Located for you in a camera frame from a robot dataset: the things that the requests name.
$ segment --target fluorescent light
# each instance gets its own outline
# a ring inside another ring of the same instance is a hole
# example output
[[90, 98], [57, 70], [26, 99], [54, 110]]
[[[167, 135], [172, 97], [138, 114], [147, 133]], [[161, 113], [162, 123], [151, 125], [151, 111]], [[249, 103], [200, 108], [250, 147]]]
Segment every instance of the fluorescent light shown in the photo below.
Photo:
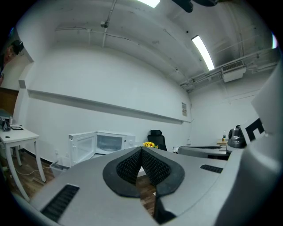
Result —
[[277, 39], [274, 34], [272, 34], [272, 48], [275, 49], [278, 46]]
[[195, 44], [195, 46], [198, 48], [200, 54], [202, 55], [207, 67], [208, 67], [208, 70], [211, 71], [214, 69], [214, 65], [212, 63], [212, 60], [211, 60], [211, 57], [204, 45], [204, 43], [202, 42], [200, 36], [196, 36], [192, 39], [193, 43]]
[[144, 4], [147, 4], [152, 8], [155, 8], [160, 3], [160, 0], [138, 0], [138, 1], [143, 2]]

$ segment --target table leg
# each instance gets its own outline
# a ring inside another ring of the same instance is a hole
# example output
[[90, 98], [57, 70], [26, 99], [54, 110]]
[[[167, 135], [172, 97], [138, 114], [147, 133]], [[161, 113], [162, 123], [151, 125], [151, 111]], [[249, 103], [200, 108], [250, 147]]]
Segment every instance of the table leg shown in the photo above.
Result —
[[21, 159], [19, 157], [19, 147], [18, 146], [15, 147], [15, 151], [16, 151], [16, 156], [17, 156], [18, 164], [19, 164], [19, 166], [21, 166], [22, 162], [21, 162]]
[[43, 169], [42, 169], [42, 165], [41, 165], [41, 161], [40, 161], [40, 156], [39, 156], [39, 153], [37, 151], [37, 143], [36, 143], [36, 141], [34, 142], [34, 150], [35, 150], [35, 157], [36, 157], [37, 167], [38, 167], [41, 179], [42, 179], [43, 182], [45, 182], [46, 178], [45, 178], [45, 175], [44, 175], [44, 172], [43, 172]]
[[10, 171], [12, 173], [12, 176], [15, 180], [15, 183], [18, 186], [18, 189], [22, 193], [25, 200], [30, 201], [30, 198], [27, 196], [25, 190], [23, 189], [21, 182], [19, 181], [17, 172], [16, 172], [14, 164], [13, 164], [13, 159], [12, 159], [12, 155], [11, 155], [11, 152], [10, 152], [10, 147], [6, 146], [5, 149], [6, 149], [6, 157], [7, 157], [8, 165], [9, 165]]

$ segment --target white cord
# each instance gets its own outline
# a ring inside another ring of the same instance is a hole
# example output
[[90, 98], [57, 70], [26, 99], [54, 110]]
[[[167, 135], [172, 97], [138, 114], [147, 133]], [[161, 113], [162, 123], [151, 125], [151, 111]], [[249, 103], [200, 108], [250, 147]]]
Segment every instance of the white cord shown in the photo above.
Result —
[[31, 175], [32, 173], [36, 172], [36, 171], [39, 171], [39, 170], [35, 170], [35, 171], [32, 171], [31, 173], [20, 173], [16, 168], [15, 170], [18, 172], [18, 174], [21, 174], [21, 175]]

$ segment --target black office chair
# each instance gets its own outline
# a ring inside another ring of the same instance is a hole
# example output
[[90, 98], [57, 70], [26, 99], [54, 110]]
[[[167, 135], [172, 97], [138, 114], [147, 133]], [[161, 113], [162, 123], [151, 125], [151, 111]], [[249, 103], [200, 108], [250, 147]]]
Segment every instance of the black office chair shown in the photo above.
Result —
[[150, 130], [150, 135], [147, 136], [147, 139], [149, 142], [158, 145], [158, 149], [167, 151], [165, 137], [162, 135], [160, 130]]

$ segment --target white table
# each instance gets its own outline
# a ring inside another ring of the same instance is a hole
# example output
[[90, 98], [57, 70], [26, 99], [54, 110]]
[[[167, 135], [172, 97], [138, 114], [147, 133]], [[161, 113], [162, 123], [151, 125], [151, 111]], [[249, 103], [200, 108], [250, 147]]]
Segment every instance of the white table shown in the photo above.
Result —
[[21, 184], [21, 182], [18, 178], [17, 172], [16, 172], [14, 164], [13, 164], [10, 148], [15, 147], [18, 164], [21, 166], [22, 163], [21, 163], [21, 160], [20, 160], [20, 157], [19, 157], [19, 146], [33, 142], [34, 143], [35, 156], [36, 156], [36, 162], [37, 162], [37, 166], [38, 166], [38, 169], [39, 169], [39, 173], [40, 173], [42, 181], [45, 182], [46, 178], [45, 178], [45, 175], [44, 175], [44, 172], [43, 172], [43, 169], [42, 169], [40, 156], [39, 156], [38, 150], [37, 150], [37, 142], [36, 141], [38, 140], [38, 138], [39, 138], [39, 135], [32, 133], [25, 128], [23, 128], [23, 130], [12, 130], [11, 129], [8, 132], [3, 132], [2, 130], [0, 131], [0, 140], [5, 145], [6, 157], [7, 157], [9, 168], [11, 170], [12, 176], [14, 177], [16, 185], [18, 186], [20, 192], [22, 193], [22, 195], [23, 195], [23, 197], [25, 198], [26, 201], [29, 201], [30, 198], [27, 196], [27, 194], [26, 194], [25, 190], [23, 189], [23, 186], [22, 186], [22, 184]]

